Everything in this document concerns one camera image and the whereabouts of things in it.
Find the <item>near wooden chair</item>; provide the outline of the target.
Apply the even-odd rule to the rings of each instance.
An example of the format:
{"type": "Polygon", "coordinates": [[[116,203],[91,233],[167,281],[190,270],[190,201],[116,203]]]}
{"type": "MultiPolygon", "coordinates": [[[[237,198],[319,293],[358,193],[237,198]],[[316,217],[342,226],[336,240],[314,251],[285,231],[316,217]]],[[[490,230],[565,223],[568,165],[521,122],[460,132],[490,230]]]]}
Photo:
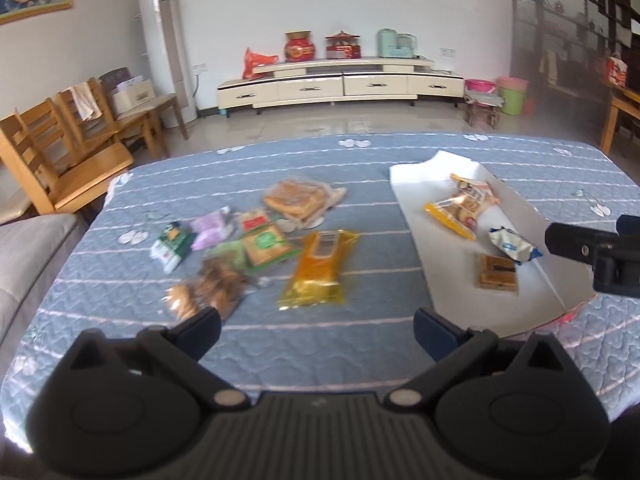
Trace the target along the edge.
{"type": "Polygon", "coordinates": [[[38,214],[74,214],[104,195],[134,158],[119,142],[82,154],[46,99],[2,119],[1,161],[38,214]]]}

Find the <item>light green snack packet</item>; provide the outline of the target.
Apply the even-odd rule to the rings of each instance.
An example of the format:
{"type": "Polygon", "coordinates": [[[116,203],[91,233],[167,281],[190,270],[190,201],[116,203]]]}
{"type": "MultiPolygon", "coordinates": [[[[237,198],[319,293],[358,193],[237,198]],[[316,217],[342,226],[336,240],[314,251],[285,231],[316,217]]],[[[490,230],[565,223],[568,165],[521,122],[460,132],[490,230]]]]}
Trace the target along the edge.
{"type": "Polygon", "coordinates": [[[240,240],[229,240],[209,248],[206,250],[204,258],[217,260],[238,272],[244,272],[248,269],[247,256],[240,240]]]}

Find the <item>dark chair with box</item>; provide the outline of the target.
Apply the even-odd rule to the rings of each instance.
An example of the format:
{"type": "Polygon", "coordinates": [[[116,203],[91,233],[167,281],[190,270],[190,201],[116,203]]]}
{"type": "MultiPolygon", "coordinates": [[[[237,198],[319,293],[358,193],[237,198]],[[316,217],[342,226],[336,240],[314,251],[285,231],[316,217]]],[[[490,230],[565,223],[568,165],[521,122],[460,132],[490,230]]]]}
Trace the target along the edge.
{"type": "Polygon", "coordinates": [[[145,113],[149,115],[149,118],[152,119],[155,125],[161,126],[163,125],[163,123],[160,120],[160,115],[163,114],[163,112],[166,112],[166,110],[171,110],[174,113],[174,117],[176,118],[178,124],[177,128],[180,130],[183,139],[188,140],[189,133],[188,130],[186,130],[186,124],[184,123],[184,120],[182,118],[178,96],[173,93],[160,94],[159,96],[155,93],[155,98],[151,101],[133,108],[132,110],[124,114],[117,115],[115,113],[112,94],[114,93],[118,84],[130,78],[134,78],[134,76],[130,74],[130,71],[127,67],[116,68],[116,70],[111,70],[110,72],[99,76],[99,83],[102,87],[102,90],[107,96],[108,102],[111,105],[111,109],[115,114],[115,117],[117,119],[124,119],[130,116],[134,116],[138,113],[145,113]]]}

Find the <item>dark wooden display shelf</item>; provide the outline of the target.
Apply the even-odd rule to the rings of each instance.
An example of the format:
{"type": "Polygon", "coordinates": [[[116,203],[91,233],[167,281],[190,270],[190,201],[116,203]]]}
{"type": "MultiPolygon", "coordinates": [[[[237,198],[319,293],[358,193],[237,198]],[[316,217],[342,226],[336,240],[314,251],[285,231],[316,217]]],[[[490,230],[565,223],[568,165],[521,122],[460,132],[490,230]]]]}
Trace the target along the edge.
{"type": "Polygon", "coordinates": [[[511,75],[536,105],[602,103],[606,64],[632,50],[639,0],[512,0],[511,75]]]}

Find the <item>yellow biscuit bag in tray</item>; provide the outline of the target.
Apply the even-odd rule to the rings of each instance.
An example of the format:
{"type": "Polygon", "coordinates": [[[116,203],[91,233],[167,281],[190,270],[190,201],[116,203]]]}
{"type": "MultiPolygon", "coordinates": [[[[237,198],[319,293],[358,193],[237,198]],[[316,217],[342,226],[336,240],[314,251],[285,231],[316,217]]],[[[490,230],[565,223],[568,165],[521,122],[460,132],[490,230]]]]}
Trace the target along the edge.
{"type": "Polygon", "coordinates": [[[485,181],[473,180],[450,174],[456,192],[446,200],[427,203],[425,212],[447,229],[466,240],[476,240],[480,215],[500,200],[485,181]]]}

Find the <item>brown cookie clear packet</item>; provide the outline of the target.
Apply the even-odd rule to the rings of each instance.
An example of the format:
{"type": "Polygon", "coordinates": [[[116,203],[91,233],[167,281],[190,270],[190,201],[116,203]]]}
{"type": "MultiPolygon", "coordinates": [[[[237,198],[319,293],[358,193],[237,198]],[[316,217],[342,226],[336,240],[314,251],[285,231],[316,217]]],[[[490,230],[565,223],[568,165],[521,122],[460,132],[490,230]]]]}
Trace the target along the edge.
{"type": "Polygon", "coordinates": [[[166,292],[163,300],[178,320],[186,320],[207,308],[227,321],[245,295],[247,277],[219,258],[207,259],[193,280],[182,281],[166,292]]]}

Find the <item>brown square cake packet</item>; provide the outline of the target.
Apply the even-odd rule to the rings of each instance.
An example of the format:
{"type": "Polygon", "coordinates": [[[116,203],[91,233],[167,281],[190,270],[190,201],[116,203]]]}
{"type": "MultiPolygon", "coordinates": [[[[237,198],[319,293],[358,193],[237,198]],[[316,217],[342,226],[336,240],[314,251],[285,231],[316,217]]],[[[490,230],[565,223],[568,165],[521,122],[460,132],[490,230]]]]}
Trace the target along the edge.
{"type": "Polygon", "coordinates": [[[480,289],[518,291],[515,263],[506,257],[478,255],[476,258],[476,286],[480,289]]]}

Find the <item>purple snack packet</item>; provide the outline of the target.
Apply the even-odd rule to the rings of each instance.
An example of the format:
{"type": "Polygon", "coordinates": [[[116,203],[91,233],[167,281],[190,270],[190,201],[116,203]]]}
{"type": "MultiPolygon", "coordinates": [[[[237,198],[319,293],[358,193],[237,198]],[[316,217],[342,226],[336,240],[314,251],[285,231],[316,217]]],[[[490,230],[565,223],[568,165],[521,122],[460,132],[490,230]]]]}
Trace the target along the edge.
{"type": "Polygon", "coordinates": [[[231,222],[231,209],[224,206],[203,217],[196,218],[190,223],[195,238],[191,244],[194,252],[213,248],[228,240],[234,232],[231,222]]]}

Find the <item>mint green kettle appliance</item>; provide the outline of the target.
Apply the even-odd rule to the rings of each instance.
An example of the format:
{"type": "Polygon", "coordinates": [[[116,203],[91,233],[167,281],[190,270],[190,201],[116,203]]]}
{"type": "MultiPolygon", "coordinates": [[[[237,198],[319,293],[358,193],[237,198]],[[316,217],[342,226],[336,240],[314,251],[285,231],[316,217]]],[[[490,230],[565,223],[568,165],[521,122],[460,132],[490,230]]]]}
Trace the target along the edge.
{"type": "Polygon", "coordinates": [[[376,32],[376,52],[379,58],[415,58],[416,36],[395,29],[381,28],[376,32]]]}

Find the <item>green white snack packet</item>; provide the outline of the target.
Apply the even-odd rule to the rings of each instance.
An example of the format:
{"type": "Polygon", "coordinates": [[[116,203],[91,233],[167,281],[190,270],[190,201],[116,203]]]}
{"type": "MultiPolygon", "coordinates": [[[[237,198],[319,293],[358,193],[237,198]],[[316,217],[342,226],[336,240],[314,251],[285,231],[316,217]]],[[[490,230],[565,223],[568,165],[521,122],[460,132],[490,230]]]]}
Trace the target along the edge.
{"type": "Polygon", "coordinates": [[[171,274],[190,254],[194,240],[195,234],[190,229],[179,222],[171,222],[153,243],[150,257],[160,264],[165,274],[171,274]]]}

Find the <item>yellow snack packet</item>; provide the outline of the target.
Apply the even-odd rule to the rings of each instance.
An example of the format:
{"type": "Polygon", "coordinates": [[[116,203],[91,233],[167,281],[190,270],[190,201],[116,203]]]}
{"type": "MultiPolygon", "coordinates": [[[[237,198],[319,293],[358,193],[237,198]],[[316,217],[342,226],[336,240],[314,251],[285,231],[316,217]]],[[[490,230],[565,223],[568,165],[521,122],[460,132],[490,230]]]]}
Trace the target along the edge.
{"type": "Polygon", "coordinates": [[[296,269],[278,300],[280,310],[341,304],[343,266],[359,234],[346,231],[313,232],[304,238],[296,269]]]}

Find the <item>red gift box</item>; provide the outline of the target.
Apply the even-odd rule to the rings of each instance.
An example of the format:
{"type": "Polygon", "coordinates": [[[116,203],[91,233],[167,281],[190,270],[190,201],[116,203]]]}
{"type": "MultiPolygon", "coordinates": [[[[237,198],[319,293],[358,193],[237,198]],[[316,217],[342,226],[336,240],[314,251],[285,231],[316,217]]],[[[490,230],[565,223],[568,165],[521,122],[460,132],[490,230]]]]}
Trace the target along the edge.
{"type": "Polygon", "coordinates": [[[361,58],[360,36],[341,30],[326,36],[326,58],[328,60],[350,60],[361,58]]]}

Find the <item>green label biscuit packet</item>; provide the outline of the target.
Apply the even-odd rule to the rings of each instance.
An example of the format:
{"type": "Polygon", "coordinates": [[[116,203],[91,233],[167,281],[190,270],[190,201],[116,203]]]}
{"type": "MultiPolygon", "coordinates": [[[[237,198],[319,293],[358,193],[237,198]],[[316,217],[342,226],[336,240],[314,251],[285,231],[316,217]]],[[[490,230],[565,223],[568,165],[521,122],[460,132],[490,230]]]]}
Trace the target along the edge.
{"type": "Polygon", "coordinates": [[[273,223],[258,226],[241,236],[248,263],[254,270],[279,263],[295,256],[298,249],[273,223]]]}

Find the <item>grey sofa cushion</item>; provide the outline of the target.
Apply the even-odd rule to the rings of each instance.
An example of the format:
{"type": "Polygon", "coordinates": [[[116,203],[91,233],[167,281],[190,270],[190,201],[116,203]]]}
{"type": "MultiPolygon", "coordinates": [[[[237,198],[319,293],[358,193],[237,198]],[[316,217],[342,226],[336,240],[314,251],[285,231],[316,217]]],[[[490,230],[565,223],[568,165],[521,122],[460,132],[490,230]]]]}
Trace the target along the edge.
{"type": "Polygon", "coordinates": [[[1,228],[1,345],[17,344],[65,261],[86,232],[73,214],[48,214],[1,228]]]}

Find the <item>blue white snack packet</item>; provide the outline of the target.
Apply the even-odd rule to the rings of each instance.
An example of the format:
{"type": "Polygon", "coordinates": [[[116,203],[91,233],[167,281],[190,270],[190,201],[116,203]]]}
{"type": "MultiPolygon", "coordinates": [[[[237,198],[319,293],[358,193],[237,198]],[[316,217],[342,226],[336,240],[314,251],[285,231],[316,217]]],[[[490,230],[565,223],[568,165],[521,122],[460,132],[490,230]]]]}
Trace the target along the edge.
{"type": "Polygon", "coordinates": [[[491,244],[517,264],[526,263],[542,256],[541,251],[534,244],[505,226],[490,229],[488,236],[491,244]]]}

